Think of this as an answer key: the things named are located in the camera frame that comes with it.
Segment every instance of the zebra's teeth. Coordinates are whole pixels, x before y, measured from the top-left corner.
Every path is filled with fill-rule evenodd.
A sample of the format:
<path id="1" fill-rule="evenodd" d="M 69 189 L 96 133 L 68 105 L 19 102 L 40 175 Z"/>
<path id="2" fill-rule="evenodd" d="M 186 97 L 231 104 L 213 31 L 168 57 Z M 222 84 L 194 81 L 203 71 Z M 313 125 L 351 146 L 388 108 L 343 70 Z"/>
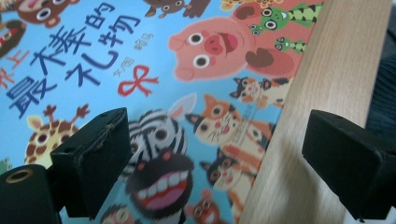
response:
<path id="1" fill-rule="evenodd" d="M 151 197 L 157 193 L 157 188 L 155 185 L 148 188 L 148 196 Z"/>
<path id="2" fill-rule="evenodd" d="M 139 192 L 137 193 L 137 197 L 140 200 L 146 199 L 147 196 L 148 196 L 148 192 L 145 189 L 139 190 Z"/>
<path id="3" fill-rule="evenodd" d="M 169 187 L 176 186 L 180 182 L 180 174 L 172 174 L 168 179 Z"/>
<path id="4" fill-rule="evenodd" d="M 183 171 L 180 173 L 180 180 L 185 180 L 187 179 L 187 176 L 189 175 L 189 171 Z"/>
<path id="5" fill-rule="evenodd" d="M 167 179 L 163 178 L 157 183 L 157 190 L 158 192 L 163 192 L 168 188 L 168 181 Z"/>

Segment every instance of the cartoon cat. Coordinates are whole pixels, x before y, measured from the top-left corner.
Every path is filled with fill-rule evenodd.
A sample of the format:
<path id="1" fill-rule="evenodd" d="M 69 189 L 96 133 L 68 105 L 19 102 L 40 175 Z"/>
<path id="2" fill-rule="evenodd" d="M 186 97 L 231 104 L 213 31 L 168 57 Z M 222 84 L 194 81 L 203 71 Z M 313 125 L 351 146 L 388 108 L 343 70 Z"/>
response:
<path id="1" fill-rule="evenodd" d="M 283 101 L 288 92 L 289 78 L 263 78 L 262 81 L 254 77 L 235 77 L 236 91 L 230 96 L 244 103 L 256 103 L 258 108 L 265 108 L 268 105 L 276 105 L 283 108 Z"/>
<path id="2" fill-rule="evenodd" d="M 233 218 L 238 223 L 248 194 L 253 186 L 255 175 L 240 166 L 233 158 L 219 151 L 213 162 L 201 161 L 206 177 L 214 189 L 226 190 L 233 206 Z"/>
<path id="3" fill-rule="evenodd" d="M 227 156 L 257 173 L 274 125 L 244 119 L 233 105 L 209 94 L 205 95 L 205 106 L 201 115 L 186 115 L 198 139 L 220 147 Z"/>

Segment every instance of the red ribbon bow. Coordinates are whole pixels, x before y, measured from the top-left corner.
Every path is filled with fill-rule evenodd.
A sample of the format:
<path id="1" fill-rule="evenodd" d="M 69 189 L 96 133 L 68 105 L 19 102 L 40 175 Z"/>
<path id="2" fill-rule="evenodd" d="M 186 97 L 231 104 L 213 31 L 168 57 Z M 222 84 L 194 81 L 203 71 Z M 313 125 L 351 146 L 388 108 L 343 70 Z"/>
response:
<path id="1" fill-rule="evenodd" d="M 137 75 L 138 71 L 142 70 L 143 71 L 143 75 L 141 77 L 139 77 Z M 129 94 L 131 94 L 134 89 L 136 89 L 136 87 L 141 90 L 143 93 L 145 93 L 146 97 L 149 96 L 149 94 L 151 94 L 151 90 L 145 88 L 142 86 L 142 82 L 149 82 L 149 83 L 158 83 L 158 78 L 146 78 L 146 76 L 149 74 L 149 68 L 145 65 L 137 65 L 134 68 L 134 81 L 122 81 L 119 85 L 119 94 L 121 94 L 122 96 L 127 96 Z M 124 90 L 125 86 L 131 86 L 132 87 L 128 90 Z"/>

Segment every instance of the cartoon giraffe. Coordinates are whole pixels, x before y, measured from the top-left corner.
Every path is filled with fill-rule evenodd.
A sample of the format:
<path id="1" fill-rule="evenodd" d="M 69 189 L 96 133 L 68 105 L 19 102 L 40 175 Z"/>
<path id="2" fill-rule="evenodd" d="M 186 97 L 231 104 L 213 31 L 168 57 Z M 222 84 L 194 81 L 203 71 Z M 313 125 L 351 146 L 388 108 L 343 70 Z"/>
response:
<path id="1" fill-rule="evenodd" d="M 78 118 L 84 119 L 90 113 L 88 104 L 83 107 L 79 106 L 73 119 L 66 121 L 55 120 L 53 118 L 55 110 L 56 105 L 47 105 L 46 110 L 43 111 L 44 116 L 49 117 L 48 124 L 43 124 L 43 120 L 39 116 L 29 116 L 27 118 L 27 123 L 34 132 L 26 148 L 25 164 L 40 164 L 49 168 L 52 165 L 51 151 L 78 131 L 78 127 L 74 124 Z"/>

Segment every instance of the cartoon eye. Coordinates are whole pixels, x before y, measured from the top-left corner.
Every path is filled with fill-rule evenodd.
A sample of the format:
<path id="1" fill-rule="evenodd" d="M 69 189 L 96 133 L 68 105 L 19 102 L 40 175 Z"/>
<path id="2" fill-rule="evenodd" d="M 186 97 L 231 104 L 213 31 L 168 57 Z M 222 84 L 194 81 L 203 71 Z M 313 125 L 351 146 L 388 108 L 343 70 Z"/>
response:
<path id="1" fill-rule="evenodd" d="M 213 108 L 213 110 L 212 110 L 212 116 L 216 117 L 216 116 L 218 116 L 219 114 L 221 114 L 222 111 L 223 111 L 222 105 L 217 105 L 217 106 L 215 106 L 215 107 Z"/>
<path id="2" fill-rule="evenodd" d="M 72 134 L 70 132 L 62 133 L 61 137 L 59 138 L 59 145 L 65 142 Z"/>
<path id="3" fill-rule="evenodd" d="M 111 217 L 109 217 L 109 218 L 107 218 L 105 221 L 103 221 L 102 224 L 115 224 L 115 223 L 114 223 L 114 220 L 111 219 Z"/>
<path id="4" fill-rule="evenodd" d="M 201 216 L 201 214 L 202 214 L 202 208 L 201 208 L 201 206 L 198 206 L 198 207 L 196 207 L 195 209 L 194 209 L 194 216 L 195 217 L 200 217 Z"/>
<path id="5" fill-rule="evenodd" d="M 268 22 L 265 23 L 265 27 L 267 27 L 270 30 L 275 30 L 276 29 L 276 22 L 268 21 Z"/>
<path id="6" fill-rule="evenodd" d="M 210 207 L 211 202 L 209 200 L 204 200 L 202 207 L 207 210 Z"/>
<path id="7" fill-rule="evenodd" d="M 50 16 L 50 9 L 48 7 L 44 7 L 36 15 L 39 21 L 46 20 L 49 16 Z"/>
<path id="8" fill-rule="evenodd" d="M 195 56 L 193 60 L 193 64 L 196 68 L 203 69 L 209 65 L 210 59 L 205 54 L 200 54 Z"/>
<path id="9" fill-rule="evenodd" d="M 162 141 L 162 140 L 166 139 L 166 137 L 168 136 L 168 132 L 166 130 L 158 130 L 158 131 L 155 131 L 154 135 L 155 135 L 155 138 Z"/>
<path id="10" fill-rule="evenodd" d="M 38 136 L 35 138 L 35 143 L 36 143 L 38 146 L 43 146 L 43 145 L 45 145 L 45 144 L 47 143 L 47 141 L 49 140 L 49 138 L 50 138 L 50 134 L 49 134 L 49 133 L 41 133 L 40 135 L 38 135 Z"/>
<path id="11" fill-rule="evenodd" d="M 219 177 L 220 177 L 220 171 L 215 170 L 215 171 L 213 171 L 212 174 L 210 175 L 210 180 L 216 181 L 216 180 L 219 179 Z"/>
<path id="12" fill-rule="evenodd" d="M 199 45 L 204 40 L 204 37 L 200 33 L 195 33 L 189 36 L 189 42 L 192 45 Z"/>
<path id="13" fill-rule="evenodd" d="M 207 125 L 206 124 L 201 125 L 200 126 L 200 130 L 201 130 L 201 132 L 206 132 L 207 131 Z"/>
<path id="14" fill-rule="evenodd" d="M 272 15 L 272 9 L 271 8 L 265 8 L 263 11 L 262 11 L 262 15 L 263 16 L 265 16 L 265 17 L 269 17 L 269 16 L 271 16 Z"/>
<path id="15" fill-rule="evenodd" d="M 129 217 L 128 211 L 126 210 L 126 208 L 121 208 L 118 212 L 117 212 L 117 221 L 118 222 L 125 222 Z"/>
<path id="16" fill-rule="evenodd" d="M 52 0 L 54 5 L 60 5 L 64 2 L 65 0 Z"/>
<path id="17" fill-rule="evenodd" d="M 276 49 L 282 50 L 282 45 L 275 45 Z"/>
<path id="18" fill-rule="evenodd" d="M 3 34 L 3 39 L 4 40 L 9 40 L 12 37 L 12 33 L 10 31 L 6 32 Z"/>
<path id="19" fill-rule="evenodd" d="M 137 142 L 131 143 L 131 151 L 132 153 L 136 154 L 139 150 L 139 144 Z"/>
<path id="20" fill-rule="evenodd" d="M 227 167 L 230 167 L 230 165 L 231 165 L 231 160 L 230 159 L 225 159 L 221 166 L 224 167 L 224 168 L 227 168 Z"/>

